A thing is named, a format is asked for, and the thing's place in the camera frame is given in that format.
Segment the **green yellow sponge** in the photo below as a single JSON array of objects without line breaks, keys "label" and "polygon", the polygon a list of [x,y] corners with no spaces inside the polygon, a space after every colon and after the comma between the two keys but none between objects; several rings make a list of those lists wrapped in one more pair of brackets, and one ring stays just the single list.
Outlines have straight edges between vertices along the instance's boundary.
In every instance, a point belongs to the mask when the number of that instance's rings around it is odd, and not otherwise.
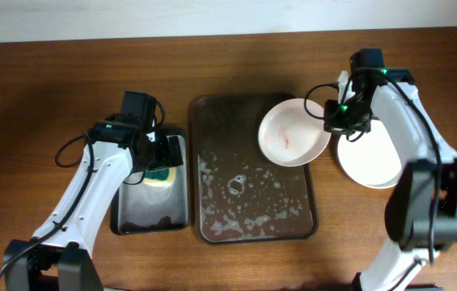
[{"label": "green yellow sponge", "polygon": [[143,183],[155,186],[164,187],[171,185],[176,178],[176,170],[174,168],[166,168],[157,171],[147,171]]}]

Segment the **white plate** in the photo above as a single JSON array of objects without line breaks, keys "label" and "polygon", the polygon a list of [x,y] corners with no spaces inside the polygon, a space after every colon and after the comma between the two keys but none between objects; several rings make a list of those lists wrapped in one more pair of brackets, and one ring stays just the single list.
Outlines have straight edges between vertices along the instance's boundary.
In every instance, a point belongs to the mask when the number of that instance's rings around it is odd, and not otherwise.
[{"label": "white plate", "polygon": [[371,131],[365,133],[359,140],[349,142],[341,137],[336,147],[337,157],[342,155],[357,155],[363,158],[398,158],[396,149],[386,128],[380,120],[371,121]]}]

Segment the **pink plate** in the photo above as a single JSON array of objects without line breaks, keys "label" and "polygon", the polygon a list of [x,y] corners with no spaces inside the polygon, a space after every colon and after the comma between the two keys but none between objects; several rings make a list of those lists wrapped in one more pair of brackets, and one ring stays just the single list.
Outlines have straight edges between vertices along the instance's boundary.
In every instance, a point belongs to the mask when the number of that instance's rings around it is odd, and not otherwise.
[{"label": "pink plate", "polygon": [[270,109],[258,130],[262,154],[283,167],[305,165],[326,149],[331,133],[321,120],[324,109],[305,99],[288,99]]}]

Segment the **grey-white plate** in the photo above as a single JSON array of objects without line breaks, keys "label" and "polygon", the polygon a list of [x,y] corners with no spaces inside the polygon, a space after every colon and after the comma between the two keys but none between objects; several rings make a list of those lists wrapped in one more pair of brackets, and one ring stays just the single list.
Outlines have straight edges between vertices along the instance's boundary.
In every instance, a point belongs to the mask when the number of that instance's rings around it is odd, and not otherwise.
[{"label": "grey-white plate", "polygon": [[401,163],[398,158],[368,159],[353,154],[339,154],[338,162],[351,180],[373,189],[396,186],[401,172]]}]

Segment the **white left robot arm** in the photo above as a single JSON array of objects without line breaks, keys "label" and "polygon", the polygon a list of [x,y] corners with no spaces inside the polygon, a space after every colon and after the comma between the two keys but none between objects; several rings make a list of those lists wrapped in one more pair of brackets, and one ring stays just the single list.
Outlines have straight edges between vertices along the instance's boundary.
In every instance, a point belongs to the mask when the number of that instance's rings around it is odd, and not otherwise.
[{"label": "white left robot arm", "polygon": [[27,241],[5,250],[8,290],[102,290],[92,262],[105,215],[114,234],[181,230],[189,222],[187,136],[165,129],[163,105],[125,92],[121,109],[81,135],[74,178]]}]

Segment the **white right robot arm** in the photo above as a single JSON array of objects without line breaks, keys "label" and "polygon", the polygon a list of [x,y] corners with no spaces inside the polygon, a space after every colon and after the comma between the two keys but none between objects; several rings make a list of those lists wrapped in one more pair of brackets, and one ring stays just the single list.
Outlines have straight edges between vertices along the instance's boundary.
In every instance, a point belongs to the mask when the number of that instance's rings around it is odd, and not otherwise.
[{"label": "white right robot arm", "polygon": [[378,48],[350,59],[339,96],[324,109],[324,130],[356,141],[378,119],[403,170],[384,214],[387,240],[354,290],[406,290],[423,267],[457,243],[457,151],[438,132],[407,69],[388,69]]}]

